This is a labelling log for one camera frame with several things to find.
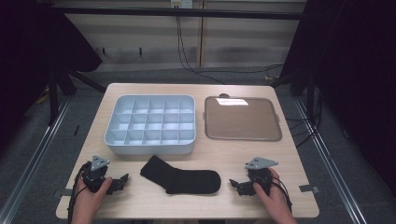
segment wall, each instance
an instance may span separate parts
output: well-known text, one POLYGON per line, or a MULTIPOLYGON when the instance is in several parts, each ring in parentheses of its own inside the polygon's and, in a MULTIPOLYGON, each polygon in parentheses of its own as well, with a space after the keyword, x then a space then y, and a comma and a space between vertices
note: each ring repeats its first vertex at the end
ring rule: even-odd
MULTIPOLYGON (((170 1, 54 1, 56 5, 101 7, 170 7, 170 1)), ((193 8, 302 12, 305 0, 290 1, 193 1, 193 8)), ((177 20, 174 17, 67 15, 95 49, 175 49, 177 20)), ((189 61, 211 66, 219 49, 249 49, 267 53, 268 63, 283 63, 297 21, 253 19, 180 18, 183 44, 191 49, 189 61)))

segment cable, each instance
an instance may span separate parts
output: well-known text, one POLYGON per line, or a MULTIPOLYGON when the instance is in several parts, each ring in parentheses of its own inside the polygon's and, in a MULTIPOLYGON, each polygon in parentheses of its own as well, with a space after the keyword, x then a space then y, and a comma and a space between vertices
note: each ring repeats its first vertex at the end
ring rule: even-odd
POLYGON ((84 171, 85 167, 88 165, 88 163, 85 163, 84 165, 81 166, 81 168, 78 170, 78 173, 75 177, 75 183, 73 184, 73 188, 72 188, 72 193, 70 195, 70 201, 69 201, 69 207, 67 208, 67 223, 72 223, 72 219, 73 219, 73 210, 74 210, 74 205, 76 203, 76 199, 77 196, 85 189, 80 190, 77 194, 76 194, 76 189, 77 189, 77 183, 81 177, 81 173, 82 171, 84 171))
POLYGON ((321 92, 319 92, 318 94, 318 102, 317 102, 317 106, 316 106, 316 110, 318 111, 317 114, 314 116, 315 120, 314 120, 314 130, 311 134, 309 134, 301 143, 296 145, 296 148, 302 146, 306 141, 308 141, 308 139, 314 135, 315 133, 318 132, 320 123, 321 123, 321 112, 322 112, 322 107, 323 107, 323 95, 321 94, 321 92))
POLYGON ((301 133, 296 133, 296 134, 293 134, 293 135, 292 135, 292 137, 296 137, 296 136, 298 136, 298 135, 302 135, 302 134, 304 134, 304 133, 306 133, 306 131, 303 131, 303 132, 301 132, 301 133))
POLYGON ((280 183, 282 186, 278 185, 278 184, 275 183, 275 182, 271 182, 271 184, 274 185, 275 187, 279 188, 279 189, 282 191, 283 195, 285 195, 286 203, 288 204, 288 208, 289 208, 289 210, 291 211, 292 203, 291 203, 291 200, 290 200, 290 196, 289 196, 288 190, 286 189, 286 186, 283 184, 282 181, 280 181, 279 178, 276 178, 276 177, 274 177, 274 176, 273 176, 273 178, 276 179, 277 181, 279 181, 279 183, 280 183))
POLYGON ((294 125, 293 127, 289 128, 289 130, 293 130, 293 129, 297 128, 298 126, 302 125, 302 124, 304 124, 303 120, 300 121, 298 124, 294 125))
POLYGON ((290 120, 290 121, 307 121, 309 119, 290 119, 290 118, 285 118, 285 120, 290 120))
POLYGON ((183 42, 183 37, 182 37, 182 34, 181 34, 181 22, 180 22, 180 17, 177 17, 177 51, 178 51, 178 58, 179 58, 179 60, 180 60, 181 65, 184 67, 184 69, 186 69, 187 71, 193 72, 194 74, 196 74, 196 75, 198 75, 198 76, 210 78, 210 79, 212 79, 212 80, 214 80, 214 81, 217 81, 217 82, 219 82, 219 83, 221 83, 221 84, 225 84, 225 83, 222 82, 222 81, 220 81, 220 80, 218 80, 218 79, 215 79, 215 78, 213 78, 213 77, 205 76, 205 75, 203 75, 203 74, 204 74, 204 73, 239 73, 239 74, 266 73, 266 74, 267 74, 267 82, 265 83, 265 85, 267 85, 268 82, 269 82, 269 74, 268 74, 268 71, 270 71, 270 70, 272 70, 272 69, 275 69, 275 68, 277 68, 277 67, 283 65, 283 63, 280 63, 280 64, 272 64, 272 65, 267 66, 265 69, 256 70, 256 71, 233 71, 233 70, 208 70, 208 71, 206 70, 206 71, 196 71, 196 70, 194 70, 194 69, 190 66, 189 61, 188 61, 188 59, 187 59, 186 52, 185 52, 185 50, 184 50, 184 42, 183 42), (183 60, 182 60, 182 57, 181 57, 181 53, 180 53, 181 51, 182 51, 182 53, 183 53, 184 61, 186 62, 187 66, 186 66, 186 64, 183 63, 183 60))
POLYGON ((192 67, 191 67, 190 64, 189 64, 189 61, 187 60, 187 55, 186 55, 186 52, 185 52, 185 50, 184 50, 183 37, 182 37, 182 35, 181 35, 180 17, 176 17, 176 20, 177 20, 177 51, 178 51, 178 58, 179 58, 179 60, 180 60, 181 65, 182 65, 187 71, 193 72, 194 74, 196 74, 196 75, 198 75, 198 76, 200 76, 200 77, 207 77, 207 78, 210 78, 210 79, 212 79, 212 80, 214 80, 214 81, 216 81, 216 82, 219 82, 219 83, 225 85, 224 82, 222 82, 222 81, 220 81, 220 80, 218 80, 218 79, 215 79, 215 78, 213 78, 213 77, 204 76, 204 75, 202 75, 202 74, 200 74, 200 73, 194 71, 194 69, 192 69, 192 67), (183 54, 184 54, 184 59, 185 59, 186 64, 187 64, 188 67, 186 67, 186 65, 183 63, 183 61, 182 61, 182 59, 181 59, 181 55, 180 55, 180 43, 181 43, 181 48, 182 48, 182 51, 183 51, 183 54))

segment gray floor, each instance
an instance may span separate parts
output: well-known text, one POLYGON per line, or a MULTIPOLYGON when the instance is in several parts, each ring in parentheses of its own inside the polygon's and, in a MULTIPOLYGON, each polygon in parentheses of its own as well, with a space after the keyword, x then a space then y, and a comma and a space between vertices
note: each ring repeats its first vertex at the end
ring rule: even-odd
MULTIPOLYGON (((262 67, 227 68, 227 70, 244 72, 259 69, 262 67)), ((269 74, 270 77, 275 75, 274 71, 269 74)), ((213 79, 198 76, 185 69, 102 72, 88 74, 88 76, 104 86, 112 82, 219 84, 213 79)), ((268 74, 264 72, 252 74, 219 72, 205 73, 205 76, 216 78, 227 85, 268 84, 265 78, 268 74)), ((102 93, 79 81, 75 80, 75 84, 78 92, 71 99, 59 129, 49 142, 43 160, 37 165, 37 171, 30 174, 32 182, 23 193, 16 213, 11 214, 12 223, 65 223, 65 220, 60 220, 55 216, 59 199, 52 197, 52 194, 55 190, 64 188, 103 97, 102 93)), ((276 88, 276 94, 288 120, 294 142, 299 145, 309 133, 301 121, 301 115, 295 103, 296 99, 290 96, 288 85, 276 88)), ((0 160, 1 207, 6 204, 20 176, 24 174, 24 168, 33 157, 41 137, 48 129, 48 120, 49 102, 33 105, 23 118, 15 138, 8 145, 7 152, 2 155, 0 160)), ((326 104, 322 107, 321 123, 318 129, 332 155, 331 159, 334 160, 351 194, 359 204, 366 222, 395 223, 395 198, 361 156, 353 139, 345 138, 342 124, 338 123, 326 104)), ((319 216, 313 219, 299 219, 299 223, 354 223, 313 141, 309 139, 297 150, 310 184, 320 189, 320 192, 315 195, 320 209, 319 216)), ((97 222, 132 223, 131 220, 98 220, 97 222)))

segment aluminum rail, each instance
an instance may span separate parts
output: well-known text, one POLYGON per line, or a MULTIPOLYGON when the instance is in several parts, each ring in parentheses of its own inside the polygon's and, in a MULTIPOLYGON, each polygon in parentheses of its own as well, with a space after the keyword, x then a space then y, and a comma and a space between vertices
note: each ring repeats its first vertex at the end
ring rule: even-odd
POLYGON ((137 15, 137 16, 176 16, 176 17, 212 17, 212 18, 239 18, 239 19, 267 19, 299 21, 303 13, 265 12, 265 11, 237 11, 215 9, 190 8, 161 8, 161 7, 76 7, 51 6, 44 7, 51 11, 64 14, 96 14, 96 15, 137 15))
POLYGON ((41 162, 44 160, 44 157, 50 147, 52 139, 58 132, 58 129, 70 106, 72 98, 72 96, 67 97, 61 104, 59 108, 59 117, 51 126, 47 128, 43 138, 41 139, 40 144, 35 150, 35 154, 26 165, 26 168, 24 169, 23 174, 18 180, 17 185, 14 187, 14 190, 12 190, 11 194, 7 198, 6 203, 0 210, 0 224, 12 223, 12 219, 15 217, 15 214, 17 213, 26 192, 28 191, 30 185, 33 182, 33 179, 35 178, 35 174, 37 173, 41 162))
POLYGON ((295 100, 295 104, 300 112, 300 115, 304 119, 305 126, 309 133, 312 136, 312 140, 317 147, 318 153, 322 158, 324 165, 326 166, 327 171, 329 172, 330 178, 334 183, 341 200, 346 207, 353 223, 355 224, 367 224, 367 220, 364 217, 361 208, 356 201, 355 197, 353 196, 352 192, 350 191, 349 187, 347 186, 346 181, 341 176, 340 171, 338 170, 337 165, 335 164, 334 160, 332 159, 332 154, 330 153, 329 149, 327 148, 326 144, 324 143, 323 139, 321 138, 319 132, 316 131, 315 125, 310 122, 309 117, 306 115, 306 108, 301 100, 301 98, 297 98, 295 100))

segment brown tray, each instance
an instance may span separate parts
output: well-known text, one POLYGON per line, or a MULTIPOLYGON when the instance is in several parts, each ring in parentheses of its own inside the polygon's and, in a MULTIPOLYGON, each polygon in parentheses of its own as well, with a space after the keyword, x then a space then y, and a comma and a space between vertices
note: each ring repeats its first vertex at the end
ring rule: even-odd
POLYGON ((213 139, 278 141, 282 138, 272 102, 265 98, 209 96, 205 133, 213 139))

